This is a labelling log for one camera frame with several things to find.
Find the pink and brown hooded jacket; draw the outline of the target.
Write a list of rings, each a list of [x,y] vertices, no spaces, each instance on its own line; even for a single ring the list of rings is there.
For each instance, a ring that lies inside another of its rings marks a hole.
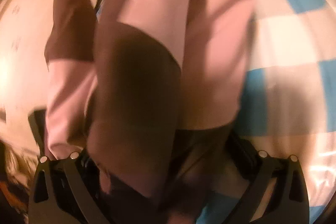
[[[238,110],[254,0],[54,0],[45,149],[87,150],[116,223],[195,223]]]

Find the blue white checkered bed cover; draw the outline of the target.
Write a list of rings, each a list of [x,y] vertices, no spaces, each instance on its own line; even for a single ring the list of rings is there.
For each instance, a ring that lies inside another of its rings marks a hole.
[[[335,0],[254,0],[240,108],[228,135],[232,130],[272,156],[297,155],[310,202],[309,220],[330,219],[335,186]],[[226,159],[223,148],[219,163]]]

